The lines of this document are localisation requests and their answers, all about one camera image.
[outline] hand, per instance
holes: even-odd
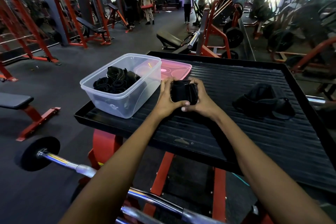
[[[159,99],[152,111],[152,113],[157,115],[161,120],[171,115],[176,108],[190,105],[189,101],[173,102],[171,100],[170,85],[173,81],[177,80],[173,77],[168,77],[161,81]]]
[[[216,117],[222,109],[212,101],[212,99],[208,96],[205,91],[204,84],[201,80],[196,78],[189,78],[190,83],[194,83],[197,85],[198,89],[198,101],[195,105],[190,105],[186,107],[182,107],[181,110],[183,112],[195,111],[199,114],[208,117],[212,120],[215,120]]]

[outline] black lifting strap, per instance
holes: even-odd
[[[232,103],[233,107],[253,118],[275,117],[288,120],[295,116],[283,90],[278,86],[258,83]]]

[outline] black tray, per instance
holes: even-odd
[[[209,96],[294,180],[336,193],[336,145],[283,64],[149,52],[151,56],[192,65],[191,76],[203,80]],[[232,101],[258,83],[280,86],[295,109],[291,120],[257,120],[236,111]],[[128,138],[157,102],[159,89],[130,119],[87,103],[76,114],[79,123]],[[176,112],[158,127],[149,145],[240,174],[224,134],[195,113]]]

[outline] pink container lid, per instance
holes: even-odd
[[[161,80],[170,76],[182,80],[188,75],[192,67],[190,64],[166,59],[161,59],[161,62]]]

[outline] forearm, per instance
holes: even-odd
[[[114,223],[150,138],[160,123],[150,114],[78,195],[61,224]]]
[[[252,190],[276,223],[333,223],[224,111],[218,111],[214,120],[232,145]]]

